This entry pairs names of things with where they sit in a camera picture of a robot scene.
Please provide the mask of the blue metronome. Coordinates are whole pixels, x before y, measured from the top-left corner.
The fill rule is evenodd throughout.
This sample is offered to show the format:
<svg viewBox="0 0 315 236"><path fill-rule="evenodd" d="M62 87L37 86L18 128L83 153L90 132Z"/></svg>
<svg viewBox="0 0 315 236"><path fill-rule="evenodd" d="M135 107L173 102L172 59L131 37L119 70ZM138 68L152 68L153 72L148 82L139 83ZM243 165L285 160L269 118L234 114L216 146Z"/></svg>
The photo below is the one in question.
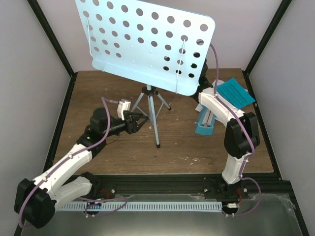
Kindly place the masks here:
<svg viewBox="0 0 315 236"><path fill-rule="evenodd" d="M195 133L211 136L214 131L215 115L208 108L202 106L195 122Z"/></svg>

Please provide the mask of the light blue music stand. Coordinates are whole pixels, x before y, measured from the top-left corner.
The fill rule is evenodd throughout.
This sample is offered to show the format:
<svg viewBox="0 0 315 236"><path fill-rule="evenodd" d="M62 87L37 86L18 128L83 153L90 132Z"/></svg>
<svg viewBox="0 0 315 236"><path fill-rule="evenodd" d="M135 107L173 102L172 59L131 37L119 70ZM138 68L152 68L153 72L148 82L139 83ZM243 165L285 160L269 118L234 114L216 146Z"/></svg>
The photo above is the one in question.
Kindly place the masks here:
<svg viewBox="0 0 315 236"><path fill-rule="evenodd" d="M78 0L92 66L193 95L216 28L213 18L139 0Z"/></svg>

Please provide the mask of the white sheet music page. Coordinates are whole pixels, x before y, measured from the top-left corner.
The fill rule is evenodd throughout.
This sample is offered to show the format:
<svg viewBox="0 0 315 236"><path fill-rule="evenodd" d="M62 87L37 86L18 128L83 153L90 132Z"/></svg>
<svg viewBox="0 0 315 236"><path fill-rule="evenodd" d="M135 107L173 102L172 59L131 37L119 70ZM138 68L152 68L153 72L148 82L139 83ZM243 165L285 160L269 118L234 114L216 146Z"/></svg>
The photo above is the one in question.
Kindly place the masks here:
<svg viewBox="0 0 315 236"><path fill-rule="evenodd" d="M218 86L221 85L221 84L223 84L223 83L224 83L223 80L218 80ZM195 107L195 110L196 110L197 112L200 112L202 109L203 109L203 107L202 107L201 104L198 104L198 105Z"/></svg>

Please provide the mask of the blue sheet music page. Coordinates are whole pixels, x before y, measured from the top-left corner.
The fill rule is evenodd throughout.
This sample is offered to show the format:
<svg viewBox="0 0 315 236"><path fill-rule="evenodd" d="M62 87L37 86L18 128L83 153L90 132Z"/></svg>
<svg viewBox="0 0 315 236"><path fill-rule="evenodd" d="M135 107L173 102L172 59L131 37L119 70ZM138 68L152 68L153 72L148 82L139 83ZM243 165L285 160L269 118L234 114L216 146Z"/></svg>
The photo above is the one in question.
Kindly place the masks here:
<svg viewBox="0 0 315 236"><path fill-rule="evenodd" d="M248 90L244 89L235 78L231 78L226 82L218 80L217 92L237 109L242 109L255 102Z"/></svg>

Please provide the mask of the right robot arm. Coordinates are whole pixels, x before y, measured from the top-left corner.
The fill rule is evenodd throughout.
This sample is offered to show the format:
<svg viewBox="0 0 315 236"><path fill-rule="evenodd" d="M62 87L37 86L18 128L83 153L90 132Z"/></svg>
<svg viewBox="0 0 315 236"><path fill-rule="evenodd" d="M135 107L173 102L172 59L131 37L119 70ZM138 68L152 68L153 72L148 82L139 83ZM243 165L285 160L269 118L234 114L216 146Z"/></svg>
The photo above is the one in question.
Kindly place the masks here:
<svg viewBox="0 0 315 236"><path fill-rule="evenodd" d="M236 193L236 183L243 179L243 171L250 156L260 144L258 122L254 113L245 113L219 94L218 81L212 84L206 77L208 66L203 63L195 94L198 104L213 113L224 125L224 148L228 153L219 193L230 198Z"/></svg>

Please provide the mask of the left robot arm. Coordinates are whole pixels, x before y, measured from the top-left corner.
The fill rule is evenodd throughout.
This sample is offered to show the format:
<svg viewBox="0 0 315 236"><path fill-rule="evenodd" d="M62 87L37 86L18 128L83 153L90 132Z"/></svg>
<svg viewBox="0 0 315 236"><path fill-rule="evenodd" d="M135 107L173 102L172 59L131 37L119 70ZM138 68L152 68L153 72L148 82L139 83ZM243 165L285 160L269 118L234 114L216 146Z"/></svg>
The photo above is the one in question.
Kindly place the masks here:
<svg viewBox="0 0 315 236"><path fill-rule="evenodd" d="M94 199L100 194L101 187L92 174L84 173L70 183L66 181L104 149L107 137L122 132L136 133L149 119L142 113L128 110L121 115L114 118L105 108L95 109L84 133L62 159L34 179L20 181L14 203L20 227L26 220L40 229L65 204L80 197Z"/></svg>

